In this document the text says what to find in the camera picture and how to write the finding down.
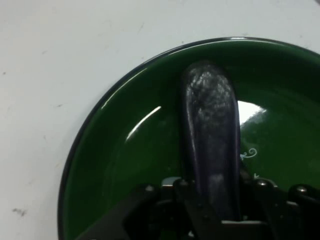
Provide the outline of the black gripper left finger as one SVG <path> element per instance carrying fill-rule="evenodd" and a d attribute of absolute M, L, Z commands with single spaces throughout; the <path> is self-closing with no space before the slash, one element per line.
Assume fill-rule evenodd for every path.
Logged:
<path fill-rule="evenodd" d="M 220 240 L 221 230 L 221 222 L 194 184 L 177 179 L 172 186 L 137 186 L 77 239 L 158 240 L 169 231 L 179 240 Z"/>

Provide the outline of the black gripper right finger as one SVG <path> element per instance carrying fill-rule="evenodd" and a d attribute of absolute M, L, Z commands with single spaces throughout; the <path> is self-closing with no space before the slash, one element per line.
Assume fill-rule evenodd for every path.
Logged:
<path fill-rule="evenodd" d="M 263 222 L 272 240 L 320 238 L 320 190 L 294 184 L 281 190 L 272 180 L 240 170 L 240 207 L 244 220 Z"/>

